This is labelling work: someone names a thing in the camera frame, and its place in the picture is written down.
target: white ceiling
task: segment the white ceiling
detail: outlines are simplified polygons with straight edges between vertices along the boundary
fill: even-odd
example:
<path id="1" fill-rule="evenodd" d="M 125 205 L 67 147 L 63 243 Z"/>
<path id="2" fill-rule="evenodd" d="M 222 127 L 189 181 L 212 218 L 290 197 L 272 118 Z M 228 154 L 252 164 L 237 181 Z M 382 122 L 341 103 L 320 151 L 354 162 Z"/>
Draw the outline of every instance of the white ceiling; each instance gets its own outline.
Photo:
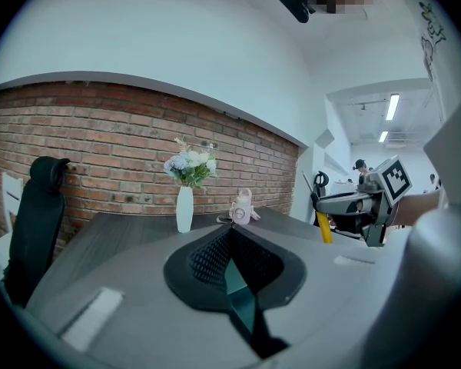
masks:
<path id="1" fill-rule="evenodd" d="M 424 145 L 441 125 L 440 109 L 431 89 L 398 91 L 400 101 L 392 121 L 386 120 L 390 92 L 336 100 L 335 106 L 352 145 L 375 143 L 388 131 L 386 146 Z"/>
<path id="2" fill-rule="evenodd" d="M 315 13 L 306 24 L 299 23 L 279 0 L 244 1 L 280 26 L 312 65 L 354 45 L 418 35 L 403 0 L 374 0 L 372 5 L 347 7 L 339 15 Z"/>

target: gray table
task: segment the gray table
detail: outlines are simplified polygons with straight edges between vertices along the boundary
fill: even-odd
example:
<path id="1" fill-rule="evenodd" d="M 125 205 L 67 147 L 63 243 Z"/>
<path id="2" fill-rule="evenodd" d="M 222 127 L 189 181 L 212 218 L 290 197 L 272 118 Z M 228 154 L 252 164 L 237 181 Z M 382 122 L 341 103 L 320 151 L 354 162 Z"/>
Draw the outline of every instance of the gray table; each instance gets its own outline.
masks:
<path id="1" fill-rule="evenodd" d="M 270 208 L 258 208 L 261 220 L 250 225 L 310 241 L 323 241 L 320 229 Z M 196 214 L 191 230 L 217 225 L 219 214 Z M 116 254 L 179 234 L 174 216 L 134 216 L 97 213 L 72 239 L 35 289 L 27 309 L 34 314 L 53 298 Z M 335 244 L 363 247 L 364 243 L 333 234 Z"/>
<path id="2" fill-rule="evenodd" d="M 307 265 L 308 276 L 297 296 L 286 307 L 266 312 L 272 334 L 300 343 L 348 302 L 376 252 L 337 234 L 335 244 L 326 245 L 319 228 L 268 208 L 257 213 L 261 220 L 245 228 L 286 247 Z M 89 349 L 96 361 L 120 368 L 148 363 L 195 368 L 256 364 L 260 358 L 226 314 L 189 308 L 164 282 L 162 268 L 168 256 L 218 228 L 216 218 L 196 215 L 192 231 L 178 234 L 174 217 L 98 214 L 51 266 L 26 310 L 57 334 L 83 302 L 105 286 L 123 291 L 124 301 Z M 338 258 L 360 262 L 345 266 Z"/>

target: black chair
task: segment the black chair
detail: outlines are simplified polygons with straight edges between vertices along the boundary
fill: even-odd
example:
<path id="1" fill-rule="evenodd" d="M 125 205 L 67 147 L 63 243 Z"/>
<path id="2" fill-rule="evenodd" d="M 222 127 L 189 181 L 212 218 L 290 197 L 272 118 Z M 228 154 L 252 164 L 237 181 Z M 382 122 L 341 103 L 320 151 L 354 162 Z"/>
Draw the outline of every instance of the black chair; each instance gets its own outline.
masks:
<path id="1" fill-rule="evenodd" d="M 25 306 L 48 270 L 60 229 L 65 198 L 59 192 L 67 158 L 39 157 L 31 165 L 15 219 L 4 286 L 13 304 Z"/>

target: fluorescent light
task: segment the fluorescent light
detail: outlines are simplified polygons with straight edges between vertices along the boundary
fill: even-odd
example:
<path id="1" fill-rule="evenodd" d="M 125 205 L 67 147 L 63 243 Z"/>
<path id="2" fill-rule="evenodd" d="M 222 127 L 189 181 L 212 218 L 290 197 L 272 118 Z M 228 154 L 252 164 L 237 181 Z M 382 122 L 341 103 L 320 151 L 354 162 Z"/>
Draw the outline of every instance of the fluorescent light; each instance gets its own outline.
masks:
<path id="1" fill-rule="evenodd" d="M 387 110 L 386 120 L 393 120 L 394 113 L 396 112 L 396 107 L 398 106 L 399 100 L 400 95 L 391 95 L 390 107 Z"/>
<path id="2" fill-rule="evenodd" d="M 379 142 L 384 142 L 386 137 L 387 137 L 387 131 L 383 131 L 383 133 L 381 134 L 381 138 L 379 138 Z"/>

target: black mesh object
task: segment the black mesh object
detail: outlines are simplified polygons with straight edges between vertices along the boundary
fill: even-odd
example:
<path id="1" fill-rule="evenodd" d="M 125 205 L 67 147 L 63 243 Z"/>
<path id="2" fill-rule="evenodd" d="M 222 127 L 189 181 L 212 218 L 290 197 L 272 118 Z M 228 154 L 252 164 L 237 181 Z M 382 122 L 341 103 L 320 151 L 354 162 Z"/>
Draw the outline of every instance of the black mesh object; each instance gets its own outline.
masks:
<path id="1" fill-rule="evenodd" d="M 186 244 L 164 264 L 168 287 L 193 309 L 224 313 L 231 310 L 225 282 L 225 268 L 231 260 L 227 240 L 231 229 L 226 224 Z"/>
<path id="2" fill-rule="evenodd" d="M 199 281 L 227 292 L 225 268 L 230 260 L 227 234 L 222 234 L 191 254 L 190 268 Z"/>
<path id="3" fill-rule="evenodd" d="M 253 294 L 269 285 L 284 270 L 282 260 L 255 241 L 234 231 L 230 240 L 232 258 Z"/>
<path id="4" fill-rule="evenodd" d="M 225 271 L 231 258 L 263 310 L 288 304 L 306 278 L 306 266 L 294 253 L 229 224 L 176 250 L 164 278 L 193 309 L 230 312 Z"/>

